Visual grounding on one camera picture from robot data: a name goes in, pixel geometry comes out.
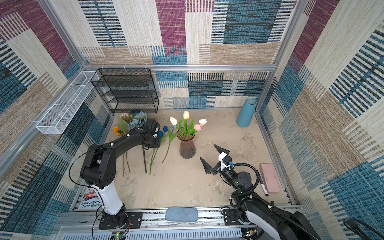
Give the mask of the red ribbed glass vase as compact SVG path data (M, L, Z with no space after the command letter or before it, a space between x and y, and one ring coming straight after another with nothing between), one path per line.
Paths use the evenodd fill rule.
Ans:
M177 137L180 142L180 155L184 159L190 159L196 154L196 147L194 143L195 136L187 135L184 137L184 128L182 131L177 132Z

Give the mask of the cream tulip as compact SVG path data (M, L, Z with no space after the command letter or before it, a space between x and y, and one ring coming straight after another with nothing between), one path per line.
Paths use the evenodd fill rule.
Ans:
M172 141L177 136L177 134L181 132L183 121L178 121L176 118L170 117L170 122L172 127L169 136L170 140Z

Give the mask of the pink tulip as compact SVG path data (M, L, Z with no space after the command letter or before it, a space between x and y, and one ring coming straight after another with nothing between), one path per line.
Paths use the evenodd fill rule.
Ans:
M189 136L192 138L195 134L203 129L203 126L200 124L194 125L194 127L190 130Z

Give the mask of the white tulip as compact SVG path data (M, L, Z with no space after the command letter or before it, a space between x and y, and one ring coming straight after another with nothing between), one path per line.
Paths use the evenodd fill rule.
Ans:
M207 123L206 119L200 119L198 124L204 126L206 123Z

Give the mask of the yellow tulip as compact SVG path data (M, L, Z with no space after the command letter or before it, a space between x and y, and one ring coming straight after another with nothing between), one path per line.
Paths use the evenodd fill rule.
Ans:
M189 111L184 111L183 112L183 119L184 119L184 139L187 138L188 135L188 119L190 118L190 113Z

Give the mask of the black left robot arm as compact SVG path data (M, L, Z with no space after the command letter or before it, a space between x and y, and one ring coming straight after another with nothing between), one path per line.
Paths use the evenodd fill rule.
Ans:
M115 188L116 160L136 146L159 148L160 130L161 125L155 119L149 119L142 127L133 128L110 143L89 147L80 177L96 189L103 206L102 219L109 229L121 229L129 221L125 205Z

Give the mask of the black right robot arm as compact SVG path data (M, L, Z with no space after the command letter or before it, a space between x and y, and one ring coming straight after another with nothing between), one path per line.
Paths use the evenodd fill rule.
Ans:
M212 167L200 158L206 174L220 174L234 189L230 205L240 213L244 224L255 224L275 240L319 240L308 219L300 212L287 212L275 206L256 192L261 183L259 171L247 163L232 163L230 151L214 145L219 152L218 163Z

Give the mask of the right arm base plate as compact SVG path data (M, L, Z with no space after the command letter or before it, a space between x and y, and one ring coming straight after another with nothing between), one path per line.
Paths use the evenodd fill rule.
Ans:
M226 226L250 224L246 216L246 212L242 209L231 209L228 207L224 207L224 208L221 208L220 212L224 217L224 222Z

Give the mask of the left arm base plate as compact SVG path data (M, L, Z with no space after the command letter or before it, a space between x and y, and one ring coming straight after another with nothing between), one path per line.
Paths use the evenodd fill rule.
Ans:
M143 212L125 212L109 215L103 212L99 230L139 229L142 224Z

